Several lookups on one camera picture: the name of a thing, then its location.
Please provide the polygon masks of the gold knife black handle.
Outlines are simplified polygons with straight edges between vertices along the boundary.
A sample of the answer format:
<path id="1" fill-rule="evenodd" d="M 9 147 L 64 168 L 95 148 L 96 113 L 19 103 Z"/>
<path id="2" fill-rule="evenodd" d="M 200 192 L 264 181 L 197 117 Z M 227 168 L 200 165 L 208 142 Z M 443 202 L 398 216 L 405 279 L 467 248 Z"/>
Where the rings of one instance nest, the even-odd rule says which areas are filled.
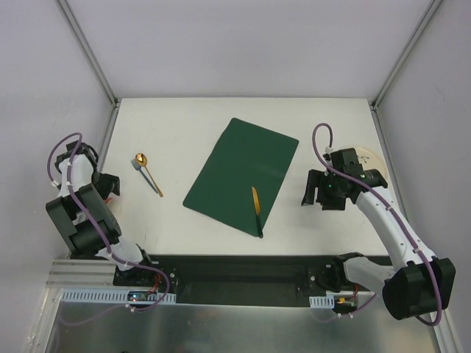
<path id="1" fill-rule="evenodd" d="M 255 208 L 255 220 L 257 225 L 258 237 L 263 238 L 263 228 L 261 225 L 261 205 L 258 198 L 258 192 L 254 186 L 252 186 L 252 197 Z"/>

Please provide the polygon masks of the cream and blue plate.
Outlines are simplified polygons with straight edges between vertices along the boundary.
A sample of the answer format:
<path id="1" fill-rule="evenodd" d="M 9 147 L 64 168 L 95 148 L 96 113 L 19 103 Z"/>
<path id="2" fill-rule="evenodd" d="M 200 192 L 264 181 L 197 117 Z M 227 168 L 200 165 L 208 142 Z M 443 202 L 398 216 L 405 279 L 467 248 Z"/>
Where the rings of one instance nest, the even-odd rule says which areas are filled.
<path id="1" fill-rule="evenodd" d="M 358 161 L 362 164 L 364 170 L 376 169 L 386 180 L 389 179 L 386 163 L 381 156 L 364 147 L 355 146 L 354 149 L 356 151 Z"/>

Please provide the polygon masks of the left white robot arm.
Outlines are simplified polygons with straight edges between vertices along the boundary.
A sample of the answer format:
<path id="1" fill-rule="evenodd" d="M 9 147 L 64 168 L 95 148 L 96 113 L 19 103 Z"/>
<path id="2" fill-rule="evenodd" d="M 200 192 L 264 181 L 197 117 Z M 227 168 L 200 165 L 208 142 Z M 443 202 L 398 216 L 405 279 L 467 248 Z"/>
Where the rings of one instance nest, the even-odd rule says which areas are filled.
<path id="1" fill-rule="evenodd" d="M 73 255 L 101 257 L 141 286 L 155 280 L 156 269 L 145 251 L 121 237 L 121 227 L 107 200 L 119 196 L 121 180 L 97 169 L 98 154 L 90 145 L 75 140 L 54 163 L 61 176 L 57 197 L 46 203 L 46 212 Z"/>

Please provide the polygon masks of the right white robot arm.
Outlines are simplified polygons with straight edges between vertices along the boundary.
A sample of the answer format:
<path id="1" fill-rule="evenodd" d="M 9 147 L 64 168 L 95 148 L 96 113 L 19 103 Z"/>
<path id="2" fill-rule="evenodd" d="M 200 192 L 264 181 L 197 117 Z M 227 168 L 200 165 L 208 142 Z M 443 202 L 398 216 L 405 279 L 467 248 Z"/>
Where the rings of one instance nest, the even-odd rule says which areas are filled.
<path id="1" fill-rule="evenodd" d="M 301 204 L 318 203 L 323 210 L 344 210 L 352 202 L 369 220 L 385 246 L 392 265 L 378 265 L 358 252 L 334 258 L 316 281 L 333 292 L 355 283 L 383 299 L 397 320 L 447 309 L 456 276 L 448 258 L 438 258 L 397 210 L 388 183 L 376 169 L 366 170 L 354 148 L 327 148 L 325 171 L 311 169 Z"/>

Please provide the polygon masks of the gold spoon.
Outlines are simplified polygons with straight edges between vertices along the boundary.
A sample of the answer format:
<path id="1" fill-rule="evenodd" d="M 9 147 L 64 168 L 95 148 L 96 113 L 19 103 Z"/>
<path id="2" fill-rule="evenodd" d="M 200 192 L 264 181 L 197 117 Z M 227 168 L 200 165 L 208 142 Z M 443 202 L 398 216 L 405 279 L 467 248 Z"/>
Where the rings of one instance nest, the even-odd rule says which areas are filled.
<path id="1" fill-rule="evenodd" d="M 158 187 L 156 181 L 154 180 L 153 176 L 150 173 L 150 170 L 148 169 L 148 160 L 147 160 L 146 155 L 144 153 L 137 153 L 135 158 L 136 158 L 137 164 L 145 170 L 145 174 L 150 178 L 150 181 L 153 187 L 155 188 L 155 190 L 157 191 L 157 194 L 159 195 L 159 197 L 163 197 L 162 190 Z"/>

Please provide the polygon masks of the dark green placemat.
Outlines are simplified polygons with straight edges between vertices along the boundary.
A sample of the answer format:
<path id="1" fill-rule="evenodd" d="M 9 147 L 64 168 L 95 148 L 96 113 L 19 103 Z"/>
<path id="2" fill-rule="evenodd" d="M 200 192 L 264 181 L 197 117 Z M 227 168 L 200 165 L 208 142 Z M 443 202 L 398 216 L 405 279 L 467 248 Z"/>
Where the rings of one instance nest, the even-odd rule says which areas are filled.
<path id="1" fill-rule="evenodd" d="M 232 118 L 183 200 L 183 206 L 258 237 L 252 186 L 264 227 L 299 141 Z"/>

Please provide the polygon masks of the blue fork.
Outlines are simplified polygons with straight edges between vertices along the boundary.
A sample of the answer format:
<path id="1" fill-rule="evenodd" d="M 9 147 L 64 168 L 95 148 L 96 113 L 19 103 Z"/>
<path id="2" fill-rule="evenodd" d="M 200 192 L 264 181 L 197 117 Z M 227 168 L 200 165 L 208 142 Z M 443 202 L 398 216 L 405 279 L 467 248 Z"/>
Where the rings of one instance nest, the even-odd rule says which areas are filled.
<path id="1" fill-rule="evenodd" d="M 138 164 L 138 161 L 135 158 L 133 158 L 131 160 L 131 163 L 132 163 L 133 168 L 140 173 L 140 175 L 144 178 L 144 180 L 147 182 L 150 188 L 153 189 L 153 191 L 157 193 L 157 189 L 152 184 L 152 181 L 148 178 L 148 176 L 144 173 L 144 171 L 142 170 L 142 167 Z"/>

